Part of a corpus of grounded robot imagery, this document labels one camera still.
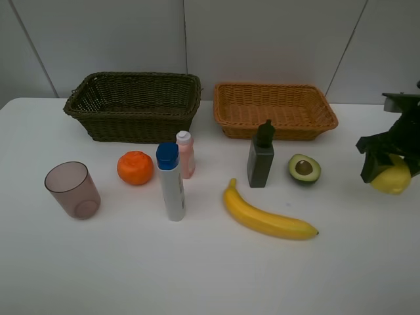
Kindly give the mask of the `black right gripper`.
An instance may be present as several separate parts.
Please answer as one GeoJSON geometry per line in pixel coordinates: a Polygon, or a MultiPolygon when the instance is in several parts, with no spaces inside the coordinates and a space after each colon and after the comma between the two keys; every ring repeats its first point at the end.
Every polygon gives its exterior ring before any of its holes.
{"type": "Polygon", "coordinates": [[[384,133],[361,137],[356,147],[366,153],[361,178],[371,183],[382,172],[394,166],[388,154],[404,156],[411,178],[420,173],[419,159],[419,111],[403,113],[394,125],[384,133]]]}

